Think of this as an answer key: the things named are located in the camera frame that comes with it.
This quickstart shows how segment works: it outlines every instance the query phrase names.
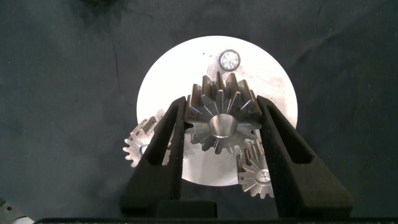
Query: bevel gear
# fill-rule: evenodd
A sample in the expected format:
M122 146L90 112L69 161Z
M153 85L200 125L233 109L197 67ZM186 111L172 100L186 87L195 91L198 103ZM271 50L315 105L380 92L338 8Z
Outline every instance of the bevel gear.
M265 198L267 194L274 197L271 177L259 140L246 141L247 149L236 156L236 167L238 172L238 183L242 185L243 191L250 191L252 197L260 194Z
M202 150L213 147L216 154L222 149L229 153L234 147L246 147L245 139L256 140L252 130L260 129L260 107L246 80L239 83L234 73L223 81L221 73L213 82L203 76L202 86L194 84L188 96L185 121L193 124L186 130L192 144L201 143Z

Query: gear tooth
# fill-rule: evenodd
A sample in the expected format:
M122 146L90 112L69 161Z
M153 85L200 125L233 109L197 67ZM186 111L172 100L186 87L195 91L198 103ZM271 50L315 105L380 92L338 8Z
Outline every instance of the gear tooth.
M215 154L219 155L221 154L222 148L220 147L215 147Z
M255 185L254 187L252 187L251 189L250 189L250 195L252 196L252 197L254 197L254 196L256 196L258 193L260 193L260 190L261 190L261 185Z
M125 139L124 142L125 142L126 144L128 144L129 146L132 146L132 144L133 144L133 141L130 140L130 139Z
M151 116L142 126L142 128L139 130L139 134L141 134L141 130L143 130L144 133L148 132L151 127L156 123L156 119L154 116Z
M233 154L234 153L234 151L233 151L233 148L232 147L227 147L226 148L226 150L230 153L230 154Z
M241 92L237 91L233 96L233 98L229 101L226 113L235 114L237 111L239 111L240 102L241 102Z
M227 97L233 98L237 91L239 91L238 81L236 80L235 73L229 74L225 80Z
M131 167L136 167L138 165L139 161L133 161L131 164Z
M201 106L203 106L201 102L201 86L198 84L193 84L190 107L199 108Z
M267 195L267 188L265 186L261 186L260 189L260 198L264 199Z
M224 102L225 101L225 93L223 90L217 91L217 102Z
M219 114L217 106L215 105L215 102L212 101L208 96L203 94L201 96L201 100L202 100L203 104L205 105L207 112L209 112L210 116Z
M196 133L195 128L188 128L185 130L185 134L195 134L195 133Z
M211 98L211 86L212 86L212 82L211 82L210 77L208 77L207 75L204 75L202 78L202 83L201 83L202 95L206 95L208 98Z
M145 131L144 131L143 129L140 129L140 130L139 130L139 135L140 135L140 136L145 136Z
M203 105L205 105L205 106L214 104L214 101L211 100L210 97L207 96L206 94L203 94L201 96L201 101L202 101Z
M225 92L223 90L218 90L217 92L217 104L220 105L219 113L225 113L226 112Z
M242 100L244 102L247 102L249 100L255 100L252 97L252 94L250 92L250 89L249 89L249 86L248 86L248 83L246 80L239 81L238 86L239 86L239 91L242 93Z
M220 72L217 72L217 78L216 78L216 91L223 90L225 91L225 86L223 82L223 76Z

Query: white circular plate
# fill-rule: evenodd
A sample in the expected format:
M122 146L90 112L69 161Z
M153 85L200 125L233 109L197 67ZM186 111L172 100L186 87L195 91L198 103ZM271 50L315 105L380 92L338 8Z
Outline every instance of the white circular plate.
M191 93L192 85L201 85L202 76L215 80L216 73L223 78L225 72L218 65L222 51L235 50L240 58L239 67L233 71L238 81L245 79L255 95L271 100L289 122L296 127L297 99L285 70L266 51L244 40L209 36L188 40L163 54L150 68L138 94L137 121L153 116L159 109L167 111L170 104ZM235 155L225 150L216 155L213 150L203 152L201 145L191 145L185 135L185 152L182 178L210 186L238 183Z

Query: dark fabric background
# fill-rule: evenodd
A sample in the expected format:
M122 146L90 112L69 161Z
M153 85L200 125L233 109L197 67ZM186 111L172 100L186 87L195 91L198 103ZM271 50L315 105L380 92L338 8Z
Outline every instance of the dark fabric background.
M0 196L34 220L120 217L123 139L150 66L186 40L263 48L296 91L298 132L355 199L398 216L398 1L0 1ZM221 218L276 218L239 186L184 182Z

